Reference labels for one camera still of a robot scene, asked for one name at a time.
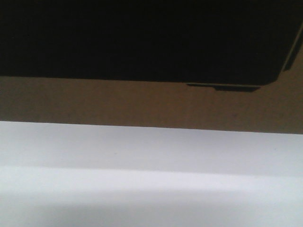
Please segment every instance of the cardboard surface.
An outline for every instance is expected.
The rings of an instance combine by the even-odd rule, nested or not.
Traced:
[[[183,83],[0,77],[0,120],[303,133],[303,49],[252,92]]]

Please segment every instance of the white surface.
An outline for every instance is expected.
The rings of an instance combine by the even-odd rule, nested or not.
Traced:
[[[0,122],[1,227],[302,227],[303,135]]]

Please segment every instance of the brown wall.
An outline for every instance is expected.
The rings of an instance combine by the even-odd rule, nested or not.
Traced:
[[[181,83],[0,77],[0,120],[303,133],[303,49],[252,92]]]

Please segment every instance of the beige wall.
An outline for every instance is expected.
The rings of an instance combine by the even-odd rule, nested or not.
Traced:
[[[303,49],[252,92],[181,83],[0,77],[0,120],[303,133]]]

